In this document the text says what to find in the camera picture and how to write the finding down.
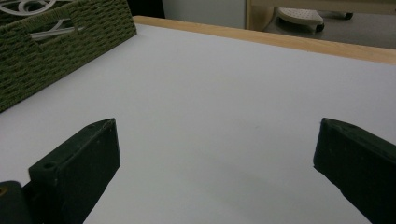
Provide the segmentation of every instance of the green woven basket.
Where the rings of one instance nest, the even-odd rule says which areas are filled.
[[[33,40],[30,33],[60,19],[70,19],[74,31]],[[0,11],[0,113],[135,34],[125,0],[63,2],[29,18]]]

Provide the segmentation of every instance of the table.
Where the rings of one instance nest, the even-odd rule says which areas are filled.
[[[121,168],[85,223],[368,223],[312,159],[323,117],[396,143],[394,56],[369,62],[294,37],[281,42],[311,47],[135,21],[137,36],[0,114],[1,180],[26,184],[35,161],[115,118]]]
[[[273,7],[396,15],[394,0],[247,0],[247,29],[262,30],[272,18]]]

